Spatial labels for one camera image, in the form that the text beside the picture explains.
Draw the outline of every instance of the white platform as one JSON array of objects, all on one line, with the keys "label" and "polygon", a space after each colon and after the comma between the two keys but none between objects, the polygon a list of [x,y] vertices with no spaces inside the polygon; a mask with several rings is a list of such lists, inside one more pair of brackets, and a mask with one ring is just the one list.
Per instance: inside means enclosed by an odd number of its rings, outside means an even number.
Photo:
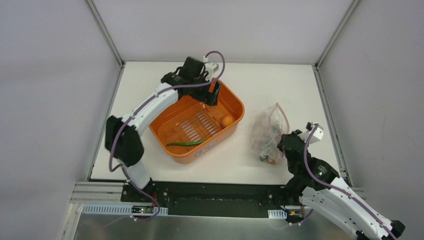
[{"label": "white platform", "polygon": [[[182,62],[127,62],[111,114],[117,117],[132,110],[159,84],[168,72]],[[228,63],[220,78],[243,102],[245,114],[235,133],[190,164],[178,164],[167,155],[150,130],[141,137],[145,152],[142,161],[155,181],[286,184],[292,174],[287,163],[273,165],[249,155],[250,134],[255,116],[275,103],[287,115],[290,131],[305,131],[307,122],[319,122],[324,137],[309,147],[312,156],[339,170],[314,72],[310,65]],[[92,179],[124,180],[121,170],[110,173],[110,153],[102,140]]]}]

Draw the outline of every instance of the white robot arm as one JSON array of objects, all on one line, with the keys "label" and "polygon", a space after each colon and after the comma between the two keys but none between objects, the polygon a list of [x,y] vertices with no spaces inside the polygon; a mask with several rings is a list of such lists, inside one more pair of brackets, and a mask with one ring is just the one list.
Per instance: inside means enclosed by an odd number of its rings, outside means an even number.
[{"label": "white robot arm", "polygon": [[291,204],[301,203],[317,211],[352,239],[397,239],[405,226],[379,214],[327,162],[312,157],[308,145],[320,141],[324,131],[316,122],[306,128],[307,132],[283,134],[278,145],[287,158],[289,172],[294,174],[282,189],[285,197]]},{"label": "white robot arm", "polygon": [[165,109],[176,103],[183,96],[214,106],[218,103],[221,84],[217,82],[212,92],[209,87],[212,75],[218,70],[217,63],[188,57],[182,67],[166,74],[158,87],[133,110],[117,118],[110,116],[106,121],[105,147],[123,167],[124,173],[139,188],[144,188],[150,181],[143,162],[144,147],[140,137],[147,127]]}]

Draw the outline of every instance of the white wall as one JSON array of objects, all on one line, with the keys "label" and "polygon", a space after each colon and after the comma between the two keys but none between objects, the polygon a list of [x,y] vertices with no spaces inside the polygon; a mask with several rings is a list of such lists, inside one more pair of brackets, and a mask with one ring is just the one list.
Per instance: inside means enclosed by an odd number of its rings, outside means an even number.
[{"label": "white wall", "polygon": [[95,0],[125,61],[315,63],[351,0]]},{"label": "white wall", "polygon": [[422,239],[423,1],[362,1],[321,78],[354,184],[406,225],[401,239]]},{"label": "white wall", "polygon": [[118,75],[82,0],[0,2],[0,239],[56,239]]}]

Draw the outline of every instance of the orange plastic tray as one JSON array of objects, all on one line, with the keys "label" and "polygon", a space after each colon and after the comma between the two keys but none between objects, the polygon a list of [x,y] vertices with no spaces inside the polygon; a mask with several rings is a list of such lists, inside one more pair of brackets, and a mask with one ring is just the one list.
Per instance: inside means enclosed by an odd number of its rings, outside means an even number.
[{"label": "orange plastic tray", "polygon": [[[177,163],[189,164],[231,136],[244,114],[242,101],[221,82],[216,106],[208,106],[190,96],[184,96],[163,111],[150,124],[150,130],[165,152]],[[223,129],[221,118],[228,115],[233,116],[235,121]],[[167,146],[169,143],[200,140],[206,141],[197,146]]]}]

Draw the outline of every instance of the green chili pepper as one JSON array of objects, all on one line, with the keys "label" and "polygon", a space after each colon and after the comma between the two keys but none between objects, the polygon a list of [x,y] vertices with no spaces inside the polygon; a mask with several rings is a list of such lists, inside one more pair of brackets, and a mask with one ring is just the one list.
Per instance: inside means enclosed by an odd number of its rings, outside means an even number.
[{"label": "green chili pepper", "polygon": [[183,146],[183,147],[190,147],[190,146],[196,146],[204,143],[205,140],[201,141],[194,141],[194,142],[171,142],[168,143],[167,146]]}]

